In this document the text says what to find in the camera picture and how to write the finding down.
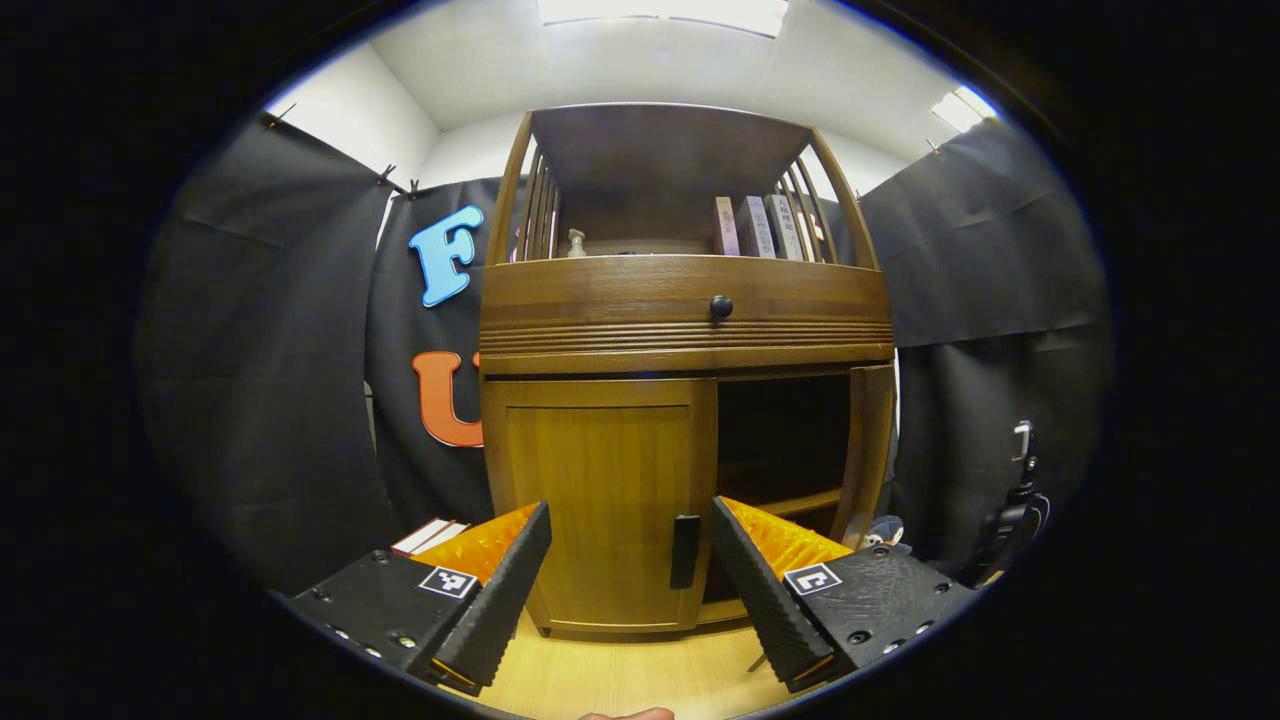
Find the wooden cabinet shelf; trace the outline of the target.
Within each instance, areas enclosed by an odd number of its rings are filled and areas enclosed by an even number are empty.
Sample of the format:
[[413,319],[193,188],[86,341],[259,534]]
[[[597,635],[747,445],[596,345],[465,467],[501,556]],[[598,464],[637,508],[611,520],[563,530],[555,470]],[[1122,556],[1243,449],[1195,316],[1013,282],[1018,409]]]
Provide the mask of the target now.
[[841,500],[841,489],[827,489],[813,495],[783,498],[763,503],[760,510],[780,518],[792,518],[806,512],[836,507]]

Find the black backdrop cloth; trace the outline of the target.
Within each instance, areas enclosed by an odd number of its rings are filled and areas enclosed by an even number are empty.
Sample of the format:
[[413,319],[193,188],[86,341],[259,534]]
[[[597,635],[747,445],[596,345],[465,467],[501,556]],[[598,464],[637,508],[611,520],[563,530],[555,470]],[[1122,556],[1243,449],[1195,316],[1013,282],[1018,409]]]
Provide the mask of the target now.
[[[499,181],[398,195],[319,138],[252,129],[175,197],[134,337],[157,454],[266,585],[301,591],[439,514],[492,518],[479,448],[420,421],[412,357],[477,346],[483,270],[434,309],[410,236]],[[1019,129],[989,120],[860,199],[887,266],[897,407],[876,514],[959,559],[1014,480],[1018,420],[1043,492],[1085,477],[1114,380],[1102,264],[1079,202]]]

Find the wooden shoe cabinet door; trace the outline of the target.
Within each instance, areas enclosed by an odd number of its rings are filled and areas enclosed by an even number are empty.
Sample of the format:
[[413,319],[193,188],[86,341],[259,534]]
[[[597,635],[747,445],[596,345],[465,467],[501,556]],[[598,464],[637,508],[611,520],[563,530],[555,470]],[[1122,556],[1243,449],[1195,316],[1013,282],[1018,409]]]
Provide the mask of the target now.
[[844,480],[831,537],[851,547],[865,536],[879,502],[895,423],[895,369],[850,372],[850,414]]
[[[695,628],[710,556],[717,389],[712,379],[483,382],[495,510],[550,509],[552,544],[526,603],[540,633]],[[672,591],[681,514],[701,516],[700,548],[692,585]]]

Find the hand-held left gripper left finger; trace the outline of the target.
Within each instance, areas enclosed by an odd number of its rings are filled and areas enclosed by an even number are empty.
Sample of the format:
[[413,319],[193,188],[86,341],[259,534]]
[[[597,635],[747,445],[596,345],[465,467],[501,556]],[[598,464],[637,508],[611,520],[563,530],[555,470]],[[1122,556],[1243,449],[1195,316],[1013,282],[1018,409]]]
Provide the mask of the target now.
[[283,605],[374,662],[472,697],[497,671],[552,544],[538,501],[415,557],[376,548]]

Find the wooden cabinet drawer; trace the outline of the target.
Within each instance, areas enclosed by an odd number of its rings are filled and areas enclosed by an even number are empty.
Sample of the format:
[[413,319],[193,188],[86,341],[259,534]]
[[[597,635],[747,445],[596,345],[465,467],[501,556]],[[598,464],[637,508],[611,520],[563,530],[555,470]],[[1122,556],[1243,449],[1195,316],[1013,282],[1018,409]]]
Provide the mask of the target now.
[[[713,322],[709,301],[733,300]],[[484,375],[746,372],[887,363],[884,275],[762,258],[644,255],[490,266]]]

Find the large ceiling light panel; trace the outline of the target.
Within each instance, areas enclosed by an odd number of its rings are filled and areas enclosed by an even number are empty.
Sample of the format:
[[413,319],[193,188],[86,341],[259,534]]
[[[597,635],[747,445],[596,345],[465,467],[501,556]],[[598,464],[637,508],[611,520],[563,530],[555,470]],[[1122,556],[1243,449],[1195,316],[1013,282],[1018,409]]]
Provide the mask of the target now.
[[788,0],[536,0],[543,24],[603,19],[681,20],[776,37]]

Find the white book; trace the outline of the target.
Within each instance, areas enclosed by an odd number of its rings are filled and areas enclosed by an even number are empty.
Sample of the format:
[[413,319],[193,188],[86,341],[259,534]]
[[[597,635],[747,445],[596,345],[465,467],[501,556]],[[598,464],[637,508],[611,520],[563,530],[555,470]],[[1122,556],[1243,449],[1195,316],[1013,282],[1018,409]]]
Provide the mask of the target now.
[[778,259],[805,261],[803,242],[787,197],[782,193],[771,193],[763,197],[763,202],[771,222],[774,255]]
[[776,258],[771,223],[762,196],[746,195],[735,218],[739,251],[749,258]]

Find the wooden double-door shoe cabinet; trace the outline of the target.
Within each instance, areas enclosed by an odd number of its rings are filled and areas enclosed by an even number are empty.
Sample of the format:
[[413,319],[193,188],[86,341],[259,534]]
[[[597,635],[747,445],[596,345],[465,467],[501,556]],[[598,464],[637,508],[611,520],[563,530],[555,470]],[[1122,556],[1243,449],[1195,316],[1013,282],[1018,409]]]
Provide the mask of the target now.
[[[567,231],[588,258],[714,252],[716,196],[782,193],[805,261],[879,272],[860,202],[835,152],[810,126],[746,111],[612,102],[529,111],[495,201],[486,268],[566,258]],[[716,487],[745,503],[841,489],[850,372],[882,364],[746,372],[484,375],[485,380],[712,379],[718,392]],[[710,506],[704,518],[709,541]],[[831,537],[836,507],[792,516]],[[742,616],[710,547],[698,623]]]

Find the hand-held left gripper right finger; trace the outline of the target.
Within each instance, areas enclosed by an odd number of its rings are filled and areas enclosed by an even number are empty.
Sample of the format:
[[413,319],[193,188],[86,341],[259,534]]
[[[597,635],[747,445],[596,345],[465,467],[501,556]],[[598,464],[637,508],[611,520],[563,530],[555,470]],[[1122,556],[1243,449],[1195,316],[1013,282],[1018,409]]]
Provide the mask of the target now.
[[712,501],[710,538],[791,692],[896,656],[979,598],[899,546],[854,551],[726,496]]

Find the small ceiling light panel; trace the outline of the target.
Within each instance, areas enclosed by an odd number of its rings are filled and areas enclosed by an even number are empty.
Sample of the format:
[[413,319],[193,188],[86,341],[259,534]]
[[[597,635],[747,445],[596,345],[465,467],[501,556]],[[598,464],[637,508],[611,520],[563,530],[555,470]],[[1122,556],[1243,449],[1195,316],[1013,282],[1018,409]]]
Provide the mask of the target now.
[[960,86],[942,96],[931,114],[957,135],[968,132],[984,120],[998,119],[998,111],[968,86]]

